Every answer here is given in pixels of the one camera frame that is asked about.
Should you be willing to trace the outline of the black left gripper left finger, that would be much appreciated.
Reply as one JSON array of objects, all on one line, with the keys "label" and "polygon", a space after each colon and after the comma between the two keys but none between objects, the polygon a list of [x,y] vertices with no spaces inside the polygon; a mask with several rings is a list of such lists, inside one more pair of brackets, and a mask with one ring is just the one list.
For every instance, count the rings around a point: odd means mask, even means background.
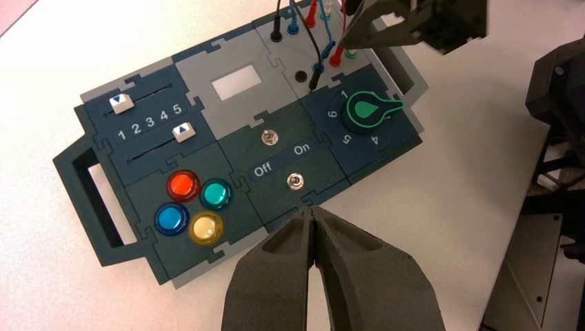
[{"label": "black left gripper left finger", "polygon": [[222,330],[305,330],[308,271],[315,262],[311,208],[296,212],[237,262]]}]

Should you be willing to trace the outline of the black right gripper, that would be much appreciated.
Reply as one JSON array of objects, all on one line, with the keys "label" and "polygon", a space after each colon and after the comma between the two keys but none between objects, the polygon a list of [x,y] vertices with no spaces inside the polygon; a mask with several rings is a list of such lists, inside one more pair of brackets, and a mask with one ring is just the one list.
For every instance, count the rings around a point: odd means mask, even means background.
[{"label": "black right gripper", "polygon": [[[340,41],[345,49],[411,46],[423,41],[448,54],[487,35],[486,0],[418,1],[413,10],[410,1],[361,1],[350,9],[353,19]],[[404,20],[376,29],[373,22],[387,14]]]}]

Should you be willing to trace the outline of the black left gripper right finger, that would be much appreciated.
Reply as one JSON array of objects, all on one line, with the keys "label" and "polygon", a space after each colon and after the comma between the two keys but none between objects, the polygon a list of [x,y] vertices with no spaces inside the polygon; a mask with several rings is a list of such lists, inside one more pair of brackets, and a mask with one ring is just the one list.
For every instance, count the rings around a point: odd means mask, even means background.
[{"label": "black left gripper right finger", "polygon": [[312,214],[332,330],[444,330],[435,291],[412,256],[323,208]]}]

